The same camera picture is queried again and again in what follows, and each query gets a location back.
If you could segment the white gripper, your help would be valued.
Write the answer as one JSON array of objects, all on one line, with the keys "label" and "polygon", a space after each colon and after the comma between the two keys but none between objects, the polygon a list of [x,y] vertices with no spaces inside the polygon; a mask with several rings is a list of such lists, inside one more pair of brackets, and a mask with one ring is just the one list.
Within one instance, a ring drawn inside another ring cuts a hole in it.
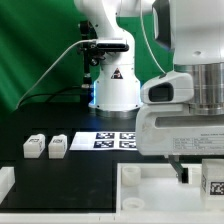
[{"label": "white gripper", "polygon": [[136,147],[142,155],[169,156],[178,181],[188,169],[178,155],[224,155],[224,115],[195,116],[183,104],[143,105],[136,117]]}]

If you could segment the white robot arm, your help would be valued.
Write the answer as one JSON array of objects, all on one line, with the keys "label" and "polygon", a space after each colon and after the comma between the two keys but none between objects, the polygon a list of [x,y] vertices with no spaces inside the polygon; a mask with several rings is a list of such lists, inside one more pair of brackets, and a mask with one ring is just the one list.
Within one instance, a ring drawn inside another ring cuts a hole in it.
[{"label": "white robot arm", "polygon": [[[96,33],[89,47],[100,73],[91,112],[136,119],[143,155],[168,157],[180,180],[182,155],[224,154],[224,0],[74,0]],[[140,83],[135,40],[117,20],[154,18],[156,41],[173,51],[169,72]]]}]

